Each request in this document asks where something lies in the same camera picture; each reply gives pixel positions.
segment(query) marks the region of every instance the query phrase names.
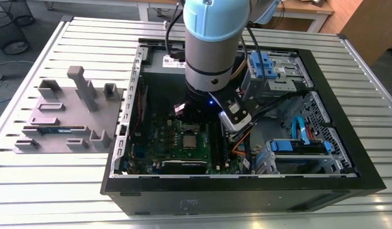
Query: wooden desk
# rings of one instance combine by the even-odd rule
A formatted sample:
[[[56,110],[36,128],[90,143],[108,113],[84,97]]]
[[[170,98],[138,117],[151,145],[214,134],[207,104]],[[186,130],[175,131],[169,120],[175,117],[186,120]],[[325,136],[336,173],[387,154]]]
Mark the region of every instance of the wooden desk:
[[[301,0],[288,0],[285,3],[285,18],[298,18],[298,19],[310,19],[312,23],[308,28],[308,32],[318,32],[328,16],[334,13],[333,8],[328,4],[324,3],[322,7],[317,7],[312,5],[312,1],[301,1]],[[274,17],[281,16],[282,4],[278,5],[277,12]]]
[[[149,8],[174,9],[177,0],[54,0],[58,2],[74,2],[99,5],[135,6],[139,10],[139,20],[149,21]],[[282,6],[278,5],[276,17],[281,15]],[[329,15],[334,13],[325,2],[324,6],[316,7],[310,2],[288,0],[285,2],[285,18],[300,18],[313,20],[308,32],[318,32]]]

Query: gray carpet floor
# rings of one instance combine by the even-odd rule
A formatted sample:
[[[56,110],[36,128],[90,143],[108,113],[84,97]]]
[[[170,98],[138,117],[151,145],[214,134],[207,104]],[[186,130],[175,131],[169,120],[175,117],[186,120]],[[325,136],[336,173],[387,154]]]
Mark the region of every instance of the gray carpet floor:
[[[54,4],[54,11],[47,11],[42,1],[28,0],[27,2],[36,20],[32,25],[21,28],[31,48],[27,52],[19,55],[4,55],[0,52],[0,63],[19,60],[33,62],[36,60],[63,15],[91,18],[139,20],[138,9],[135,7],[56,2]],[[174,10],[163,12],[163,15],[170,18],[173,12]],[[157,12],[153,9],[149,10],[149,19],[151,21],[165,20],[165,18],[157,17]],[[5,81],[0,83],[0,101],[12,97],[29,67],[31,64],[28,63],[11,63],[0,66],[0,72],[5,75]],[[392,56],[389,53],[383,55],[372,67],[372,70],[384,83],[388,91],[392,93]],[[7,103],[0,103],[0,115],[5,106]]]

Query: black computer case frame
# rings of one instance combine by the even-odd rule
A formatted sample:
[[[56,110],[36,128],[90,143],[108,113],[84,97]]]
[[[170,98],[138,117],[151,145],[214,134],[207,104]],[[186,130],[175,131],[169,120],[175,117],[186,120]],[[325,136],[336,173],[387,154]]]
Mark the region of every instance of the black computer case frame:
[[[385,185],[309,50],[296,51],[309,73],[357,177],[110,178],[108,155],[100,193],[128,215],[316,211],[369,195]]]

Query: wastebasket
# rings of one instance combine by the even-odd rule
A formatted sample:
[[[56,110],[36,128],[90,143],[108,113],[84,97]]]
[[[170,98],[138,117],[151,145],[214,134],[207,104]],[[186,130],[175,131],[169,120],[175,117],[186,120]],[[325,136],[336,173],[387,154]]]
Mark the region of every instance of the wastebasket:
[[[3,11],[15,15],[15,22],[19,26],[35,22],[25,0],[0,0],[0,7]]]
[[[5,54],[19,54],[28,49],[27,39],[13,20],[12,13],[0,11],[0,50]]]

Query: gray 3d printed holder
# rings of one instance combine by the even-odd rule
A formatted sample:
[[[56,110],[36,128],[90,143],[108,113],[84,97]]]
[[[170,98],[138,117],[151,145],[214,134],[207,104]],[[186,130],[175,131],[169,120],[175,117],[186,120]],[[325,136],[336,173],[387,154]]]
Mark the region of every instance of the gray 3d printed holder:
[[[55,80],[43,80],[38,87],[42,97],[21,130],[25,137],[15,143],[17,154],[106,153],[108,150],[123,90],[114,83],[94,88],[78,66],[70,67],[68,77],[76,87],[60,87]]]

